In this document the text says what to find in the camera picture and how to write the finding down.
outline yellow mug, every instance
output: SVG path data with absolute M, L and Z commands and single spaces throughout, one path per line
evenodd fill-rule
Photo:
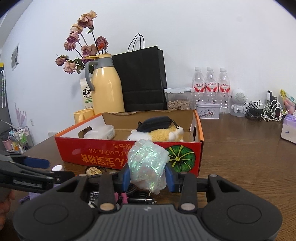
M 94 116 L 94 109 L 93 108 L 88 108 L 88 109 L 76 111 L 74 113 L 75 124 L 80 123 L 92 116 Z

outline wooden table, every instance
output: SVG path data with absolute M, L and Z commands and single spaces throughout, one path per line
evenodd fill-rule
M 202 120 L 205 146 L 200 177 L 216 173 L 276 205 L 283 224 L 277 241 L 296 240 L 296 145 L 280 138 L 282 124 L 256 122 L 230 115 L 219 120 Z M 54 138 L 49 138 L 26 152 L 27 155 L 62 164 Z M 65 163 L 66 170 L 76 174 L 83 166 Z M 26 195 L 16 191 L 17 199 Z M 198 194 L 199 207 L 206 204 Z M 177 204 L 179 194 L 164 190 L 156 197 L 158 203 Z M 12 203 L 0 240 L 18 241 L 12 216 L 18 203 Z

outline white robot speaker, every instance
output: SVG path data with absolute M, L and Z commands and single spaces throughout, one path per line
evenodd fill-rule
M 230 95 L 232 102 L 234 103 L 231 106 L 231 115 L 244 117 L 246 112 L 246 107 L 244 103 L 247 101 L 247 95 L 242 89 L 234 89 Z

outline black paper bag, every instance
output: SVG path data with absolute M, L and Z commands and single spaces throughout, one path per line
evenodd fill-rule
M 166 110 L 163 51 L 157 46 L 113 55 L 125 111 Z

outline yellow thermos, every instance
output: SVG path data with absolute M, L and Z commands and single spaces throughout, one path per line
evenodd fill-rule
M 95 59 L 85 64 L 85 78 L 91 90 L 94 114 L 124 112 L 121 81 L 113 66 L 112 55 L 105 53 L 88 58 Z M 89 78 L 89 65 L 94 66 L 92 80 Z

